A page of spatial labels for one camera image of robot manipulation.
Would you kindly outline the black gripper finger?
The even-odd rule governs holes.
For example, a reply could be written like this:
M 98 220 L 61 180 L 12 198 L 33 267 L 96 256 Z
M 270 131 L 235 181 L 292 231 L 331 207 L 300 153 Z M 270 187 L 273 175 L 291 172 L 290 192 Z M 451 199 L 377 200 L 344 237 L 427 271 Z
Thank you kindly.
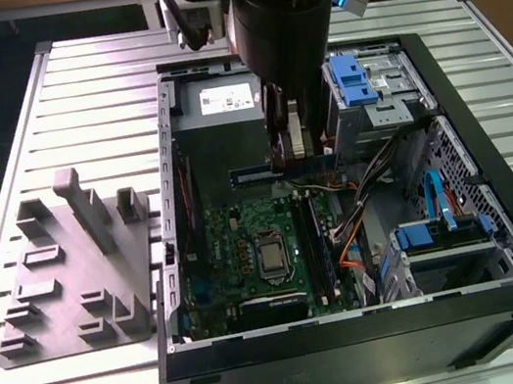
M 274 172 L 286 171 L 295 161 L 288 126 L 287 97 L 274 83 L 261 87 L 261 104 L 269 143 L 269 160 Z
M 307 127 L 304 106 L 298 100 L 287 101 L 287 119 L 291 147 L 296 160 L 307 159 L 314 156 L 311 133 Z

